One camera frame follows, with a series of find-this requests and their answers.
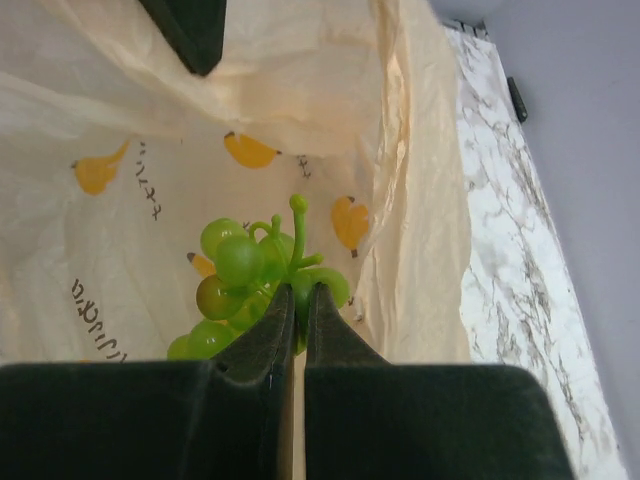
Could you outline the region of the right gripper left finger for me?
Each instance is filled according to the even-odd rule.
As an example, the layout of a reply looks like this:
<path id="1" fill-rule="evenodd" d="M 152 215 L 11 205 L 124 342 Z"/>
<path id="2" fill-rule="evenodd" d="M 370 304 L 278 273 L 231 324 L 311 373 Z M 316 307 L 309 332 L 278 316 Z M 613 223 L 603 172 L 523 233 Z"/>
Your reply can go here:
<path id="1" fill-rule="evenodd" d="M 294 295 L 209 360 L 1 370 L 5 479 L 287 479 Z"/>

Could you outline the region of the orange banana-print plastic bag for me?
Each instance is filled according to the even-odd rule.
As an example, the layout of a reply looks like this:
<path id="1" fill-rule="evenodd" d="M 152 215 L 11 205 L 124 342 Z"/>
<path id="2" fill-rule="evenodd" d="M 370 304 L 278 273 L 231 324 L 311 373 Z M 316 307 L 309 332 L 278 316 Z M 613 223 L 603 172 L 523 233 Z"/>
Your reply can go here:
<path id="1" fill-rule="evenodd" d="M 200 320 L 201 230 L 309 203 L 344 319 L 466 363 L 457 62 L 425 1 L 231 1 L 190 74 L 134 1 L 1 5 L 1 359 L 162 358 Z"/>

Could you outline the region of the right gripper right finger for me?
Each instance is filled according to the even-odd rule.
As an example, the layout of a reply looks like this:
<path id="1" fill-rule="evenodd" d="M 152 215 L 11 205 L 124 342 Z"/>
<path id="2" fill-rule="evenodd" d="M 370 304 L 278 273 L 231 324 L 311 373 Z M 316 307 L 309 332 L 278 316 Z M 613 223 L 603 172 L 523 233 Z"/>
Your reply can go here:
<path id="1" fill-rule="evenodd" d="M 304 369 L 310 479 L 570 479 L 548 397 L 508 365 L 395 365 L 310 296 Z"/>

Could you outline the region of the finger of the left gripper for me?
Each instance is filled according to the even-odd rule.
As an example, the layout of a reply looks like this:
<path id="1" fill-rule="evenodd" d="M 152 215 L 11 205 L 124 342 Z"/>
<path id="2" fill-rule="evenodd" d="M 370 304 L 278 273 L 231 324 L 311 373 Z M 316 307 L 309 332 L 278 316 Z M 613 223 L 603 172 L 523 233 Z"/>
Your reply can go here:
<path id="1" fill-rule="evenodd" d="M 209 75 L 222 59 L 225 0 L 139 0 L 184 67 Z"/>

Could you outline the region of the green grape bunch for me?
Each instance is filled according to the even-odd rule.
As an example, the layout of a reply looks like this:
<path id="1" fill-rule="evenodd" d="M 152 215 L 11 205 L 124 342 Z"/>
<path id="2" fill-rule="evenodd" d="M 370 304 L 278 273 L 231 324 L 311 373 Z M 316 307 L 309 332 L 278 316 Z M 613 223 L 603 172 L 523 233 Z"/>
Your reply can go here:
<path id="1" fill-rule="evenodd" d="M 350 298 L 347 279 L 322 265 L 323 256 L 305 254 L 307 200 L 294 194 L 289 206 L 294 234 L 282 230 L 282 219 L 241 226 L 230 218 L 210 222 L 200 235 L 201 250 L 214 268 L 196 288 L 195 303 L 202 320 L 174 339 L 169 360 L 209 359 L 248 332 L 266 313 L 277 288 L 288 285 L 294 295 L 296 352 L 308 342 L 309 307 L 313 287 L 329 287 L 340 308 Z"/>

